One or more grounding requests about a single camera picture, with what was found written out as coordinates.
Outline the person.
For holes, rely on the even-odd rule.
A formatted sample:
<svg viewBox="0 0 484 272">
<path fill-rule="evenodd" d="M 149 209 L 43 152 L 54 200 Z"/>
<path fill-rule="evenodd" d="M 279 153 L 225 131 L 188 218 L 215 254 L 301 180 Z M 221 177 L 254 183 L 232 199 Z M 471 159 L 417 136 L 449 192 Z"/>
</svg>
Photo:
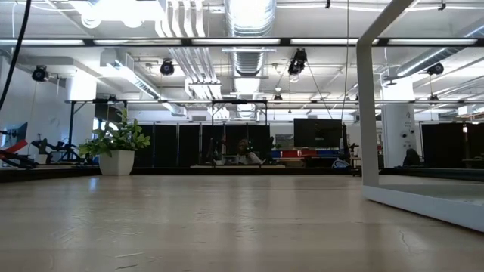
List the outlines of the person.
<svg viewBox="0 0 484 272">
<path fill-rule="evenodd" d="M 245 164 L 247 165 L 262 165 L 264 163 L 251 149 L 249 141 L 242 139 L 237 145 L 237 154 L 245 157 Z"/>
</svg>

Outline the red and blue counter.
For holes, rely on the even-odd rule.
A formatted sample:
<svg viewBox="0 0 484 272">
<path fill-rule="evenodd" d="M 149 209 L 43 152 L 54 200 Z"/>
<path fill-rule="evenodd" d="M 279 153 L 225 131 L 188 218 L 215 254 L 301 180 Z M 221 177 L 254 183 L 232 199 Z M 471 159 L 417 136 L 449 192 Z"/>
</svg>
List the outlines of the red and blue counter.
<svg viewBox="0 0 484 272">
<path fill-rule="evenodd" d="M 273 159 L 303 158 L 303 157 L 338 157 L 338 150 L 272 150 Z"/>
</svg>

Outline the white ceiling pipe bundle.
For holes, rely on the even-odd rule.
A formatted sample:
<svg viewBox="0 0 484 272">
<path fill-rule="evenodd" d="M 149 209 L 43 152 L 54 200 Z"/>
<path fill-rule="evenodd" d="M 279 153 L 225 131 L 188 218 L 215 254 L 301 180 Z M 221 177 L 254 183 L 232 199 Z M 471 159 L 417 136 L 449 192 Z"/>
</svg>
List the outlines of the white ceiling pipe bundle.
<svg viewBox="0 0 484 272">
<path fill-rule="evenodd" d="M 161 7 L 155 31 L 161 38 L 204 38 L 203 0 L 157 0 Z M 222 96 L 209 49 L 183 45 L 169 53 L 185 74 L 185 89 L 191 96 L 215 100 Z"/>
</svg>

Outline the black partition screen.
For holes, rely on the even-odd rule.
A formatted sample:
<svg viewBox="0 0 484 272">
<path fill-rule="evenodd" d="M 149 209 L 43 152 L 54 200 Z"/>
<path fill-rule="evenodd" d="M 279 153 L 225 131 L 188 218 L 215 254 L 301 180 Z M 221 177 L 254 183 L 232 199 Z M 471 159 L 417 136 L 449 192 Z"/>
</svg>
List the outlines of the black partition screen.
<svg viewBox="0 0 484 272">
<path fill-rule="evenodd" d="M 484 123 L 424 123 L 420 132 L 426 167 L 484 169 Z"/>
<path fill-rule="evenodd" d="M 190 168 L 211 165 L 224 156 L 235 156 L 239 143 L 248 141 L 248 148 L 260 159 L 271 151 L 270 129 L 267 125 L 142 125 L 150 145 L 135 152 L 136 168 Z"/>
</svg>

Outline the black overhead light bar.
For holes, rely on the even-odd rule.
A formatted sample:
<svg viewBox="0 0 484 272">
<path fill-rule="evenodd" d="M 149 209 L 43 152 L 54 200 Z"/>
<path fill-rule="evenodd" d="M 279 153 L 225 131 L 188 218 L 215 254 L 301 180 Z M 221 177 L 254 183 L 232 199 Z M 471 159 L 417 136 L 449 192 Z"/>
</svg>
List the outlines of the black overhead light bar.
<svg viewBox="0 0 484 272">
<path fill-rule="evenodd" d="M 128 38 L 128 39 L 24 39 L 26 47 L 355 47 L 355 38 Z M 373 47 L 480 47 L 484 38 L 402 39 L 380 38 Z"/>
</svg>

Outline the green plant in white pot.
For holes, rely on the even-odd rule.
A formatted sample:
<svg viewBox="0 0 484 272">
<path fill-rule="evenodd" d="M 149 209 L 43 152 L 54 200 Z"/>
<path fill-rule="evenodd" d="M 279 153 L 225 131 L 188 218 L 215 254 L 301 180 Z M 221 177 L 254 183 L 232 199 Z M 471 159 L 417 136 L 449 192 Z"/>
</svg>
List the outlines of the green plant in white pot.
<svg viewBox="0 0 484 272">
<path fill-rule="evenodd" d="M 112 128 L 109 122 L 104 128 L 92 131 L 94 139 L 79 145 L 79 154 L 89 158 L 98 157 L 102 175 L 130 175 L 135 152 L 150 146 L 150 136 L 145 136 L 137 119 L 128 120 L 127 109 L 122 110 L 121 121 Z"/>
</svg>

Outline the white round column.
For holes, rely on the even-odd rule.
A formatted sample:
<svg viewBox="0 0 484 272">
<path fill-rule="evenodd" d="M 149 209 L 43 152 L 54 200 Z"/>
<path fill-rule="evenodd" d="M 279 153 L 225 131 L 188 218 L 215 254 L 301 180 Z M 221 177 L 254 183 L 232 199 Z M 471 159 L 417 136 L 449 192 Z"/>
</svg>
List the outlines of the white round column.
<svg viewBox="0 0 484 272">
<path fill-rule="evenodd" d="M 382 129 L 384 166 L 402 166 L 407 150 L 417 146 L 414 105 L 383 105 Z"/>
</svg>

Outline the black office chair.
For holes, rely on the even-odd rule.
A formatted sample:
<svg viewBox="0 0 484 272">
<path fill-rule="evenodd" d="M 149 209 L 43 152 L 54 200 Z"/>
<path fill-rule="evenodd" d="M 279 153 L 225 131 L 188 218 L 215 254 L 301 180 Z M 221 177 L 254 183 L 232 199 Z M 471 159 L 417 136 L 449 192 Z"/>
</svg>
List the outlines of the black office chair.
<svg viewBox="0 0 484 272">
<path fill-rule="evenodd" d="M 409 148 L 406 150 L 405 158 L 402 163 L 403 167 L 418 167 L 422 166 L 420 161 L 420 156 L 417 151 L 413 148 Z"/>
</svg>

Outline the white perforated metal tray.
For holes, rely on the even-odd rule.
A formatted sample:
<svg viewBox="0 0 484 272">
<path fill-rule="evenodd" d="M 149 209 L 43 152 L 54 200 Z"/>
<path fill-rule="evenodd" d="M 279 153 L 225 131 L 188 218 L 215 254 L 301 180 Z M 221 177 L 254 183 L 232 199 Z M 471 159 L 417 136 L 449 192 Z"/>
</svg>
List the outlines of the white perforated metal tray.
<svg viewBox="0 0 484 272">
<path fill-rule="evenodd" d="M 362 195 L 366 199 L 484 233 L 484 206 L 384 189 L 379 184 L 372 63 L 373 41 L 414 0 L 392 0 L 356 44 L 362 152 Z"/>
</svg>

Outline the red angled bar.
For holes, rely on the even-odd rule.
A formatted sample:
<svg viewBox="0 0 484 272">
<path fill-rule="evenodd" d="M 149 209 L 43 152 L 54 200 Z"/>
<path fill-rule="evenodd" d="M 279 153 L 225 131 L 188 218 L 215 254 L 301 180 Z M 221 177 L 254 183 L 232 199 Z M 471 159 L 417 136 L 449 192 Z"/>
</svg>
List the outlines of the red angled bar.
<svg viewBox="0 0 484 272">
<path fill-rule="evenodd" d="M 0 159 L 7 159 L 10 157 L 15 157 L 17 155 L 17 151 L 23 149 L 28 145 L 26 140 L 20 140 L 16 144 L 7 147 L 6 149 L 0 149 Z"/>
</svg>

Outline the silver round ceiling duct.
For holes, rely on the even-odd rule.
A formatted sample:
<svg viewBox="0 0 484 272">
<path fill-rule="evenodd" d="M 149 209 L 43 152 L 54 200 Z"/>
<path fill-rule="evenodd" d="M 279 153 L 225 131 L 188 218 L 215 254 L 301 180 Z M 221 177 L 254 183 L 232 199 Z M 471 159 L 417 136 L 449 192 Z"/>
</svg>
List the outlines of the silver round ceiling duct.
<svg viewBox="0 0 484 272">
<path fill-rule="evenodd" d="M 224 0 L 228 36 L 266 38 L 271 35 L 277 0 Z M 234 91 L 238 99 L 253 100 L 264 70 L 263 48 L 235 48 L 231 52 Z"/>
</svg>

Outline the black wall monitor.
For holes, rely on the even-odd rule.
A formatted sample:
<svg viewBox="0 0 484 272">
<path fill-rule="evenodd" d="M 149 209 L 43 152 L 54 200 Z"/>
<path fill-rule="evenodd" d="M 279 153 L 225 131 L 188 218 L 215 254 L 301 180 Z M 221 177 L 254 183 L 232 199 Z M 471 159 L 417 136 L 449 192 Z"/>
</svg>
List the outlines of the black wall monitor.
<svg viewBox="0 0 484 272">
<path fill-rule="evenodd" d="M 295 147 L 336 148 L 343 136 L 339 119 L 294 119 Z"/>
</svg>

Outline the white rectangular ceiling duct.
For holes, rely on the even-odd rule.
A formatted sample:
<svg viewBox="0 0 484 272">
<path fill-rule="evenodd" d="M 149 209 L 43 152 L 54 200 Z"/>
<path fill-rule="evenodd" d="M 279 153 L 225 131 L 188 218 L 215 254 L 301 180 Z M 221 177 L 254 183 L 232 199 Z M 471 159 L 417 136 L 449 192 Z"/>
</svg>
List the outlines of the white rectangular ceiling duct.
<svg viewBox="0 0 484 272">
<path fill-rule="evenodd" d="M 102 76 L 122 79 L 130 86 L 137 88 L 151 100 L 162 104 L 173 116 L 186 116 L 187 110 L 175 103 L 168 103 L 160 89 L 156 88 L 145 76 L 135 71 L 135 60 L 129 53 L 120 53 L 114 48 L 104 49 L 100 56 Z"/>
</svg>

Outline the silver slanted ceiling duct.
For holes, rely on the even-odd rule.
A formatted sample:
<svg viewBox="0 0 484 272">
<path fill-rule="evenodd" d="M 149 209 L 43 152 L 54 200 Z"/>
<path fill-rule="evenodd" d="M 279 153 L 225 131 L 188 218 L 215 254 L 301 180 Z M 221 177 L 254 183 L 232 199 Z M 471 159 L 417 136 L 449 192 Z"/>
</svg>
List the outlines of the silver slanted ceiling duct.
<svg viewBox="0 0 484 272">
<path fill-rule="evenodd" d="M 457 32 L 457 37 L 484 38 L 484 17 L 481 17 L 479 20 Z M 415 73 L 419 73 L 440 63 L 442 60 L 445 60 L 459 53 L 460 51 L 463 51 L 464 49 L 466 49 L 464 46 L 431 48 L 410 61 L 402 64 L 397 70 L 390 73 L 388 76 L 384 76 L 383 83 L 412 76 Z"/>
</svg>

